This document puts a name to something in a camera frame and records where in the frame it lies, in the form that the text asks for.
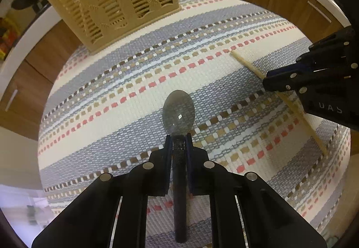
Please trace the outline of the dark grey plastic spoon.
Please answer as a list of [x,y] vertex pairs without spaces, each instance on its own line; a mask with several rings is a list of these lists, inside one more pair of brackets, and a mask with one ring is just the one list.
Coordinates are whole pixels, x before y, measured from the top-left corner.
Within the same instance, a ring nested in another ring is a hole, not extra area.
[[177,243],[187,241],[186,136],[194,120],[195,108],[189,94],[183,90],[171,92],[162,109],[162,122],[172,138],[173,212]]

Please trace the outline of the striped woven placemat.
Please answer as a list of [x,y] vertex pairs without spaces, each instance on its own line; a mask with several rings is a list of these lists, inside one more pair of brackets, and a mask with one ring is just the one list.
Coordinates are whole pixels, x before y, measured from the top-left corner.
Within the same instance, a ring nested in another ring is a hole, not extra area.
[[58,74],[33,247],[326,247],[358,127],[345,28],[311,44],[242,0],[179,11]]

